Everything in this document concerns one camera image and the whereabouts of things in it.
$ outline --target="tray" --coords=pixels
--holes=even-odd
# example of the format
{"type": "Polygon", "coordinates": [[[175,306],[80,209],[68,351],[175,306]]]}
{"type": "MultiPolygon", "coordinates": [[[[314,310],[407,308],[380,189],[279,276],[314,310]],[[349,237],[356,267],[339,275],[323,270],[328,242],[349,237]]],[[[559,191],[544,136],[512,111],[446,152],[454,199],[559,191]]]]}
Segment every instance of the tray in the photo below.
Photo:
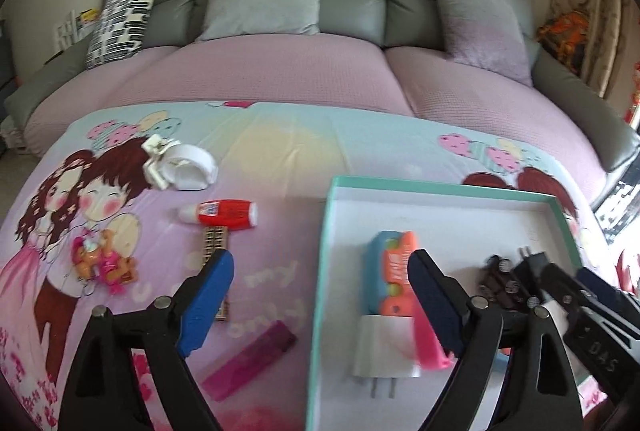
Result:
{"type": "MultiPolygon", "coordinates": [[[[327,201],[318,272],[309,377],[307,431],[366,429],[415,431],[433,407],[450,373],[423,371],[399,379],[394,399],[385,382],[370,397],[370,381],[351,375],[356,328],[362,315],[362,256],[380,231],[414,231],[422,248],[470,294],[478,268],[493,254],[520,260],[519,247],[544,251],[574,273],[580,255],[554,196],[454,184],[338,176],[327,201]]],[[[561,334],[566,317],[547,303],[561,334]]],[[[587,374],[570,355],[580,382],[587,374]]],[[[473,430],[484,430],[504,374],[492,372],[473,430]]]]}

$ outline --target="black and white fabric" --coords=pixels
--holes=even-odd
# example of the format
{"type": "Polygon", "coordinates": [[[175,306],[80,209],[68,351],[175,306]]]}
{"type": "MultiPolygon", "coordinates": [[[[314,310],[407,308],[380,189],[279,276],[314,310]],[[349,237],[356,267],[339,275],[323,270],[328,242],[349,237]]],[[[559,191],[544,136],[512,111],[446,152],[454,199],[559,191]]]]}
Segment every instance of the black and white fabric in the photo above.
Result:
{"type": "Polygon", "coordinates": [[[146,22],[155,0],[108,0],[86,55],[88,70],[127,59],[142,47],[146,22]]]}

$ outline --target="floor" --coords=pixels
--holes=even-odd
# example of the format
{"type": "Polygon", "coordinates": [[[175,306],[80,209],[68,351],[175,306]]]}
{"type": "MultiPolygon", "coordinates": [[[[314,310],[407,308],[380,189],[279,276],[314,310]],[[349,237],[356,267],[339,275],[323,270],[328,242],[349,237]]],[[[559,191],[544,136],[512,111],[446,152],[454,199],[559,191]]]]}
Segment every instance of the floor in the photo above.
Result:
{"type": "Polygon", "coordinates": [[[0,157],[0,225],[38,162],[32,155],[18,155],[11,150],[0,157]]]}

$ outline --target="curtain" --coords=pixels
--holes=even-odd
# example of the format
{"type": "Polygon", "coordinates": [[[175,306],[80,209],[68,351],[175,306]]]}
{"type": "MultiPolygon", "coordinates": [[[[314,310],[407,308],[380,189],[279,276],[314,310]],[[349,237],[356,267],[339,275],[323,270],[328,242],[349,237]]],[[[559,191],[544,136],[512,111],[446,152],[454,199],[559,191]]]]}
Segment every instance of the curtain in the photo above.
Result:
{"type": "Polygon", "coordinates": [[[640,122],[640,11],[634,0],[551,0],[548,18],[578,11],[588,19],[580,78],[632,125],[640,122]]]}

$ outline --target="pink sofa cover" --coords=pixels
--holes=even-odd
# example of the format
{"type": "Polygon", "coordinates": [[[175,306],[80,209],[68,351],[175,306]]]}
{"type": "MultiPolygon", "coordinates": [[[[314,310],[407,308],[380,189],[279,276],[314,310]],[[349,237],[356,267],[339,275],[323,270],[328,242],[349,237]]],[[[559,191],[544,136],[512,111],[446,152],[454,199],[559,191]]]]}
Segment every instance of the pink sofa cover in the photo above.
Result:
{"type": "Polygon", "coordinates": [[[295,102],[413,116],[376,45],[328,34],[191,44],[114,90],[104,107],[150,100],[295,102]]]}
{"type": "Polygon", "coordinates": [[[130,59],[110,62],[72,78],[31,115],[24,130],[27,146],[36,155],[44,155],[72,122],[104,108],[105,97],[177,49],[176,46],[148,48],[130,59]]]}
{"type": "Polygon", "coordinates": [[[532,144],[569,171],[589,202],[606,173],[584,133],[555,104],[501,75],[402,46],[386,52],[416,116],[532,144]]]}

